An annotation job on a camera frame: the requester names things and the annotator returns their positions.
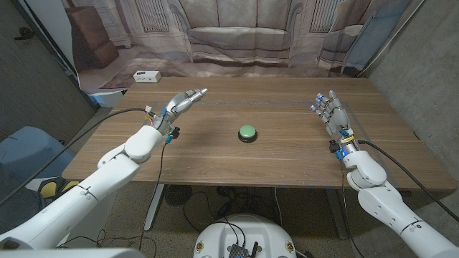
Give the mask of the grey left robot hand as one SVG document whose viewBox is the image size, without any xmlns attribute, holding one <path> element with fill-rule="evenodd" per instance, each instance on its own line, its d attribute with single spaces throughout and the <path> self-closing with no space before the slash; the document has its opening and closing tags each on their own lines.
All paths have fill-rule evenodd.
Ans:
<svg viewBox="0 0 459 258">
<path fill-rule="evenodd" d="M 190 107 L 199 102 L 208 92 L 207 88 L 188 90 L 175 95 L 168 105 L 163 108 L 161 114 L 153 119 L 153 126 L 162 135 L 169 134 L 172 131 L 173 122 L 190 109 Z"/>
</svg>

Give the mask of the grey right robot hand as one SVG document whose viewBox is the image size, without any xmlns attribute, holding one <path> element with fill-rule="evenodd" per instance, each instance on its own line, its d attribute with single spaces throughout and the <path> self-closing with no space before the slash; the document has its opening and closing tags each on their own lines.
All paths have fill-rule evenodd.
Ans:
<svg viewBox="0 0 459 258">
<path fill-rule="evenodd" d="M 312 105 L 311 109 L 322 120 L 326 132 L 333 140 L 341 146 L 351 144 L 359 149 L 346 110 L 333 90 L 329 91 L 328 97 L 318 93 L 316 105 Z"/>
</svg>

